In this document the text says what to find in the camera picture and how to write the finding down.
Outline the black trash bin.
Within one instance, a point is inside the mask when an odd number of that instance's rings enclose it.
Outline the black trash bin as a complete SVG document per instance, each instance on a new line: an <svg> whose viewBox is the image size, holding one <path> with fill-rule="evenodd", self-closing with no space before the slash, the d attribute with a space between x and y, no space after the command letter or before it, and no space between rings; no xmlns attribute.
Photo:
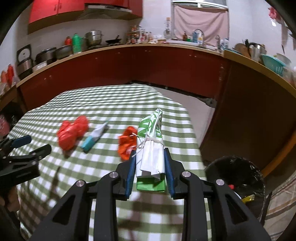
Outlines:
<svg viewBox="0 0 296 241"><path fill-rule="evenodd" d="M208 181L222 179L227 185L233 186L233 191L242 199L253 195L254 200L246 206L258 219L262 219L266 202L265 183L260 170L250 161L238 156L224 156L205 168Z"/></svg>

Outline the green thermos jug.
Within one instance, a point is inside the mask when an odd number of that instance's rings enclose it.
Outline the green thermos jug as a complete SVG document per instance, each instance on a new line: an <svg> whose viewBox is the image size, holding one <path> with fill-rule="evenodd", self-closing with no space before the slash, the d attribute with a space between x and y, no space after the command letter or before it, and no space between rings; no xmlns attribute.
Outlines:
<svg viewBox="0 0 296 241"><path fill-rule="evenodd" d="M81 49L81 38L80 36L75 33L72 37L72 49L73 49L73 53L77 54L77 53L81 53L82 49Z"/></svg>

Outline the black wok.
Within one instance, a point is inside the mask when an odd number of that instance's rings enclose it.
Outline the black wok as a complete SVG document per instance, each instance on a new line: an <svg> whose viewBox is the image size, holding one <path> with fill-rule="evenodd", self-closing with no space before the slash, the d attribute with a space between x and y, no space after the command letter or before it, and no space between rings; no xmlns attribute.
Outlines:
<svg viewBox="0 0 296 241"><path fill-rule="evenodd" d="M119 38L119 35L117 35L115 39L106 40L105 42L107 43L107 45L116 45L121 42L121 38Z"/></svg>

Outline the blue white tube wrapper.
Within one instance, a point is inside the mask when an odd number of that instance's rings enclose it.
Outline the blue white tube wrapper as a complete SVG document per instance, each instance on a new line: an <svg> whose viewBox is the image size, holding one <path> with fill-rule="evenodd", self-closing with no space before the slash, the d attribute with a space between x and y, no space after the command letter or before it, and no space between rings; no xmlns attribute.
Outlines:
<svg viewBox="0 0 296 241"><path fill-rule="evenodd" d="M108 122L106 121L90 133L90 135L81 145L81 148L84 152L89 152L89 150L95 145L98 139L102 136L107 124Z"/></svg>

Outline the green white bag bundle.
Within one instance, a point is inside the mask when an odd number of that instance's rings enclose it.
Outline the green white bag bundle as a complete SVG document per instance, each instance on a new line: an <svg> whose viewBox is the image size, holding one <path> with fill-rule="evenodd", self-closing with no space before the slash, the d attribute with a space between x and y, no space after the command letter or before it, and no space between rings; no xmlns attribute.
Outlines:
<svg viewBox="0 0 296 241"><path fill-rule="evenodd" d="M137 129L135 175L138 191L164 192L166 189L162 117L163 111L157 108L140 121Z"/></svg>

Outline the steel stock pot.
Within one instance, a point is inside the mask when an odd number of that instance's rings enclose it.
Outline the steel stock pot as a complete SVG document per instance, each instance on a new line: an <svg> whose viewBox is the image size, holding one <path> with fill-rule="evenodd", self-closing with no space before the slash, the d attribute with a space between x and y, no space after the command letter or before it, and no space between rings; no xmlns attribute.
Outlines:
<svg viewBox="0 0 296 241"><path fill-rule="evenodd" d="M88 47L101 45L102 42L102 32L98 31L90 31L85 34L86 42Z"/></svg>

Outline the large red plastic bag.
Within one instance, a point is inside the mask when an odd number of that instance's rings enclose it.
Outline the large red plastic bag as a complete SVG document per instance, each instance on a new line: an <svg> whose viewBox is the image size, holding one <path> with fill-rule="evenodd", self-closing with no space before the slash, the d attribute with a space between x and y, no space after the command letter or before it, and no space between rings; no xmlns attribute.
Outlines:
<svg viewBox="0 0 296 241"><path fill-rule="evenodd" d="M88 119L81 115L74 122L65 120L57 132L58 144L63 151L69 151L75 146L78 138L88 131Z"/></svg>

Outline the grey mixing bowl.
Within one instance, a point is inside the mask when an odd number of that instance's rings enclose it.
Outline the grey mixing bowl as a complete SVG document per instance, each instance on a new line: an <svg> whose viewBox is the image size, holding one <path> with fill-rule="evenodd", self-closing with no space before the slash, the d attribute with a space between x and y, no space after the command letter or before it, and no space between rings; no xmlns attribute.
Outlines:
<svg viewBox="0 0 296 241"><path fill-rule="evenodd" d="M58 60L69 57L73 55L73 49L71 45L64 45L56 49L56 57Z"/></svg>

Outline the yellow snack wrapper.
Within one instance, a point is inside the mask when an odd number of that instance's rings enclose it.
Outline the yellow snack wrapper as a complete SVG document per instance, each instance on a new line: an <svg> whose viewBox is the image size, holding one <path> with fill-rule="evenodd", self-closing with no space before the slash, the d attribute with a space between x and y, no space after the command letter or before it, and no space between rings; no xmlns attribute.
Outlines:
<svg viewBox="0 0 296 241"><path fill-rule="evenodd" d="M247 197L242 198L241 201L242 201L243 203L247 203L247 202L254 201L254 199L255 199L255 195L252 194L252 195L249 195L249 196L247 196Z"/></svg>

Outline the green checked tablecloth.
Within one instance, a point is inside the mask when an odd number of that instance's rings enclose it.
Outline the green checked tablecloth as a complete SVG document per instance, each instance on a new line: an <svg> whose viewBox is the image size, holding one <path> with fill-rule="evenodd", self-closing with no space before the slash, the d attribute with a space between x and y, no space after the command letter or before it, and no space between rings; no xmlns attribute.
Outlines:
<svg viewBox="0 0 296 241"><path fill-rule="evenodd" d="M118 138L128 126L138 128L140 121L156 109L163 111L162 136L173 160L206 180L196 135L187 110L146 85L114 85L66 91L46 104L28 111L10 131L8 138L30 135L32 142L11 152L25 155L45 144L51 154L39 163L40 176L18 185L21 234L28 240L40 221L79 179L99 180L115 171L121 162ZM57 132L63 121L84 115L89 132L69 154L58 145ZM81 144L93 129L108 122L108 128L88 153ZM163 193L141 192L136 179L128 201L116 201L119 240L181 240L183 200Z"/></svg>

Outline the rice cooker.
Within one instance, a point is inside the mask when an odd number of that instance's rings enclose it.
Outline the rice cooker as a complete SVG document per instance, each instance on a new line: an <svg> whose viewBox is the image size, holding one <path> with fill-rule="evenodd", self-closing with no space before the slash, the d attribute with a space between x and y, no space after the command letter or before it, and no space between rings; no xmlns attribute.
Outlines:
<svg viewBox="0 0 296 241"><path fill-rule="evenodd" d="M31 57L31 45L28 44L22 48L20 48L16 52L17 57L17 66L16 72L20 80L23 80L27 76L33 73L33 60Z"/></svg>

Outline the teal plastic basket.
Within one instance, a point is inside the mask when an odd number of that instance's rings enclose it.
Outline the teal plastic basket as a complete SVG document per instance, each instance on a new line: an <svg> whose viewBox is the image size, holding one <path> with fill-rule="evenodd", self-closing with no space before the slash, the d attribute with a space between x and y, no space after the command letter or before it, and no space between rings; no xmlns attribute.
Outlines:
<svg viewBox="0 0 296 241"><path fill-rule="evenodd" d="M286 67L286 65L282 61L278 60L273 56L266 55L266 54L262 54L261 58L266 68L273 71L277 75L283 77L283 70Z"/></svg>

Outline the range hood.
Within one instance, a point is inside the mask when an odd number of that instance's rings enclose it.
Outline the range hood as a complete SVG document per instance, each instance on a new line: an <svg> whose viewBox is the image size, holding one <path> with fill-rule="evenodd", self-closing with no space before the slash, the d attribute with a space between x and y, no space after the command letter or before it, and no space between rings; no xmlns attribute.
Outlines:
<svg viewBox="0 0 296 241"><path fill-rule="evenodd" d="M132 10L111 5L87 5L85 11L77 18L87 19L123 19Z"/></svg>

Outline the red upper cabinets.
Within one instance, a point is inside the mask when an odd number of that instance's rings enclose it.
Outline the red upper cabinets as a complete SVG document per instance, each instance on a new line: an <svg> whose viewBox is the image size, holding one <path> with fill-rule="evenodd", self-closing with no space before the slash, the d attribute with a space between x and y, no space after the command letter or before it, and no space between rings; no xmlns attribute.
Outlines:
<svg viewBox="0 0 296 241"><path fill-rule="evenodd" d="M31 34L43 28L76 21L85 11L87 5L111 5L132 10L132 13L123 19L134 20L143 17L143 1L33 1L30 12L28 33Z"/></svg>

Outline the pink window curtain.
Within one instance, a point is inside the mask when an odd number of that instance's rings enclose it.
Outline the pink window curtain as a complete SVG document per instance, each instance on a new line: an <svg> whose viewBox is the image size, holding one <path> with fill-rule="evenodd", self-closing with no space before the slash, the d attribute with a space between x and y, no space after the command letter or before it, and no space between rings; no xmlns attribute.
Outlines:
<svg viewBox="0 0 296 241"><path fill-rule="evenodd" d="M216 37L229 38L228 11L217 8L174 6L174 35L182 39L184 33L191 36L197 29L204 33L204 42L215 46Z"/></svg>

